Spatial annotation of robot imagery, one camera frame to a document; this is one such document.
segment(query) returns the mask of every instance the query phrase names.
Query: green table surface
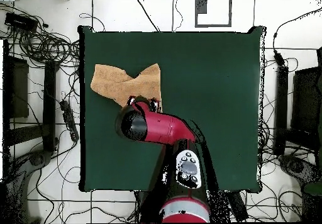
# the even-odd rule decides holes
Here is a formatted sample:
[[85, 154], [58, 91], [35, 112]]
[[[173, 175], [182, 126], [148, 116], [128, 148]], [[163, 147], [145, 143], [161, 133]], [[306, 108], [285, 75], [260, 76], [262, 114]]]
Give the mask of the green table surface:
[[121, 107], [91, 90], [96, 64], [132, 77], [158, 63], [163, 111], [203, 131], [221, 189], [258, 189], [258, 96], [262, 27], [250, 33], [84, 34], [84, 191], [147, 190], [161, 145], [125, 140], [114, 130]]

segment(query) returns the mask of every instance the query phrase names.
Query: white floor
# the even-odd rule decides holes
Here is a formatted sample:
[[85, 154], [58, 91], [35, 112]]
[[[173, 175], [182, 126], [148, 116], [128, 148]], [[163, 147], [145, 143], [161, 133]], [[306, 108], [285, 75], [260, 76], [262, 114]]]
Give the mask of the white floor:
[[[160, 31], [171, 31], [172, 29], [172, 0], [140, 0], [144, 5], [151, 20]], [[17, 0], [14, 6], [28, 14], [41, 17], [49, 25], [48, 31], [63, 34], [74, 42], [79, 39], [77, 27], [79, 25], [92, 25], [91, 18], [80, 18], [81, 13], [92, 14], [104, 23], [106, 31], [154, 31], [154, 27], [145, 16], [142, 8], [136, 0]], [[195, 28], [194, 27], [194, 0], [177, 0], [177, 10], [174, 10], [174, 29], [176, 31], [238, 31], [247, 32], [253, 25], [266, 26], [267, 35], [265, 39], [265, 58], [273, 60], [272, 40], [277, 27], [307, 11], [318, 9], [321, 0], [233, 0], [232, 26], [231, 28]], [[312, 14], [301, 20], [286, 24], [281, 27], [275, 39], [275, 47], [280, 48], [279, 52], [284, 58], [296, 58], [298, 60], [297, 69], [305, 69], [317, 66], [316, 49], [322, 46], [322, 12]], [[3, 25], [5, 12], [0, 11], [0, 30], [5, 30]], [[206, 19], [207, 22], [213, 20], [213, 24], [220, 24], [221, 19]], [[93, 19], [93, 27], [96, 31], [102, 31], [103, 26], [96, 19]], [[289, 60], [290, 70], [296, 68], [296, 61]], [[264, 99], [264, 105], [275, 99], [275, 73], [276, 64], [272, 64], [265, 70], [265, 94], [268, 99]], [[67, 73], [74, 71], [73, 67], [64, 69]], [[292, 77], [289, 74], [289, 91], [292, 91]], [[40, 69], [30, 69], [29, 77], [33, 82], [43, 82], [43, 72]], [[29, 92], [38, 91], [42, 94], [42, 86], [29, 82]], [[61, 100], [64, 92], [69, 92], [70, 86], [68, 76], [59, 70], [57, 73], [57, 99]], [[30, 106], [35, 111], [36, 117], [42, 122], [42, 101], [37, 94], [30, 94]], [[71, 99], [71, 106], [75, 112], [79, 112], [79, 105], [76, 98]], [[274, 116], [270, 117], [271, 106], [264, 109], [264, 119], [268, 121], [270, 127], [273, 126]], [[291, 115], [291, 105], [289, 105], [289, 115]], [[34, 123], [35, 119], [30, 112], [28, 119], [16, 119], [15, 126], [19, 128], [26, 124]], [[57, 123], [64, 123], [61, 110], [57, 110]], [[65, 125], [57, 125], [57, 136], [65, 130]], [[69, 133], [64, 132], [60, 139], [60, 152], [71, 147]], [[41, 142], [36, 139], [27, 143], [22, 143], [11, 149], [15, 156], [22, 155]], [[92, 193], [82, 193], [78, 189], [77, 183], [65, 181], [57, 170], [57, 161], [62, 164], [59, 166], [60, 172], [70, 182], [78, 182], [80, 166], [80, 144], [68, 154], [53, 160], [43, 169], [40, 191], [48, 198], [55, 200], [55, 209], [50, 215], [47, 223], [61, 224], [58, 216], [58, 208], [64, 202], [64, 221], [66, 223], [108, 223], [113, 220], [113, 216], [104, 214], [99, 209], [90, 210], [91, 207], [98, 207], [105, 212], [127, 217], [135, 207], [135, 197], [133, 192], [128, 191], [93, 191]], [[35, 172], [29, 185], [29, 207], [33, 216], [41, 216], [44, 219], [52, 209], [52, 204], [43, 199], [35, 190], [35, 183], [39, 177], [39, 172]], [[284, 191], [296, 191], [299, 193], [299, 186], [295, 179], [283, 173], [278, 165], [268, 163], [262, 168], [262, 182], [264, 188], [259, 194], [247, 194], [247, 208], [252, 216], [247, 221], [254, 221], [253, 218], [260, 218], [263, 221], [283, 221], [280, 211], [277, 209], [277, 197]], [[289, 207], [292, 204], [301, 209], [301, 199], [292, 193], [287, 193], [281, 198], [283, 206], [283, 216], [287, 221], [298, 221], [299, 217], [292, 212]]]

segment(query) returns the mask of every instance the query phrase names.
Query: brown towel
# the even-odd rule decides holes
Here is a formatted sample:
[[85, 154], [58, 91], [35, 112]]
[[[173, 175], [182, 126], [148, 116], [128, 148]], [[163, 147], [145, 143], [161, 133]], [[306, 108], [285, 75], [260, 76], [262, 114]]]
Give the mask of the brown towel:
[[120, 106], [125, 106], [130, 96], [156, 98], [161, 103], [160, 68], [158, 64], [147, 67], [136, 78], [125, 70], [109, 65], [95, 65], [91, 89], [106, 98], [111, 98]]

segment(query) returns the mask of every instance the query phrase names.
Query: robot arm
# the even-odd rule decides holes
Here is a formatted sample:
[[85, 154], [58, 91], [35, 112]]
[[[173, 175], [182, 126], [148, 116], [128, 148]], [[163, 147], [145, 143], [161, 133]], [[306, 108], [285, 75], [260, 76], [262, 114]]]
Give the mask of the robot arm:
[[201, 158], [186, 122], [159, 113], [157, 100], [132, 96], [115, 127], [122, 137], [164, 144], [163, 164], [156, 166], [157, 182], [143, 201], [141, 222], [210, 222]]

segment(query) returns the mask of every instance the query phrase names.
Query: grout line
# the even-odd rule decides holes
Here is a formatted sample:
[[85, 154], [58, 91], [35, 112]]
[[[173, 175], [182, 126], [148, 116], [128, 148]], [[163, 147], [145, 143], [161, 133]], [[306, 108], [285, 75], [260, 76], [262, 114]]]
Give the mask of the grout line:
[[94, 0], [92, 0], [92, 29], [93, 29], [93, 26], [94, 26]]
[[[274, 49], [273, 47], [260, 47], [260, 49]], [[279, 50], [319, 50], [318, 48], [290, 48], [290, 47], [275, 47], [275, 49]]]
[[[16, 32], [15, 28], [13, 29], [13, 40], [15, 41], [14, 33]], [[13, 129], [16, 129], [16, 120], [13, 118]], [[16, 144], [13, 145], [13, 159], [16, 159]]]
[[172, 0], [172, 26], [171, 31], [174, 31], [174, 0]]
[[[47, 199], [27, 199], [28, 201], [47, 201], [50, 202]], [[75, 202], [75, 203], [90, 203], [89, 200], [61, 200], [61, 199], [52, 199], [54, 202]], [[135, 203], [136, 201], [116, 201], [116, 200], [93, 200], [93, 203]]]
[[93, 191], [91, 191], [91, 223], [92, 223], [92, 211], [93, 211], [93, 209], [92, 209], [92, 195], [93, 195]]
[[[50, 200], [47, 199], [27, 199], [28, 201], [47, 201], [50, 202]], [[91, 201], [89, 200], [52, 200], [54, 202], [75, 202], [75, 203], [90, 203]], [[116, 201], [116, 200], [93, 200], [93, 203], [136, 203], [136, 201]], [[258, 204], [258, 205], [253, 205], [253, 204], [246, 204], [246, 206], [250, 206], [250, 207], [268, 207], [268, 208], [278, 208], [279, 206], [274, 206], [272, 204]], [[280, 206], [282, 208], [292, 208], [292, 206]]]
[[[37, 122], [18, 122], [16, 121], [16, 124], [38, 124]], [[66, 123], [55, 123], [56, 125], [66, 125]]]
[[255, 26], [255, 4], [256, 4], [256, 0], [254, 0], [254, 9], [253, 9], [253, 27]]

